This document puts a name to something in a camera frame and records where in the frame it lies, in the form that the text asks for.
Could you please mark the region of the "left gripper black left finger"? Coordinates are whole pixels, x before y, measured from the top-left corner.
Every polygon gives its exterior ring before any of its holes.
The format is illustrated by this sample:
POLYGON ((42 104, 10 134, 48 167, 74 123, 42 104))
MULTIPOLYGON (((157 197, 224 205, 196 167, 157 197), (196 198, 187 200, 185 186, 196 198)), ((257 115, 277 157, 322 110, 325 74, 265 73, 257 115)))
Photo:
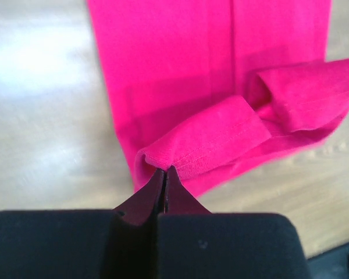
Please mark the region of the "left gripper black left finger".
POLYGON ((150 278, 164 179, 114 209, 0 211, 0 278, 150 278))

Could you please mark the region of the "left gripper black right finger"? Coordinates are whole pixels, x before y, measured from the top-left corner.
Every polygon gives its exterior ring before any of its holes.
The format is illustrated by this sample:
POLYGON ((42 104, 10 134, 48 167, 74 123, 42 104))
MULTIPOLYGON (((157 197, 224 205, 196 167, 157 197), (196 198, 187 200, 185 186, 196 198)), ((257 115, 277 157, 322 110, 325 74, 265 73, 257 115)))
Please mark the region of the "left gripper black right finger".
POLYGON ((277 213, 209 213, 166 175, 158 216, 159 278, 311 278, 298 233, 277 213))

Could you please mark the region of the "magenta t shirt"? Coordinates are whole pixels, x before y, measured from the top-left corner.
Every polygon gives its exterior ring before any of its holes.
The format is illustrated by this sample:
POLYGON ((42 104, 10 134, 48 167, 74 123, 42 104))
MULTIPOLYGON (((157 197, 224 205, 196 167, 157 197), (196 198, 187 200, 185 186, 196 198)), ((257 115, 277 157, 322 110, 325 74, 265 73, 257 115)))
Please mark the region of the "magenta t shirt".
POLYGON ((175 167, 199 196, 323 141, 349 111, 330 1, 89 1, 134 189, 175 167))

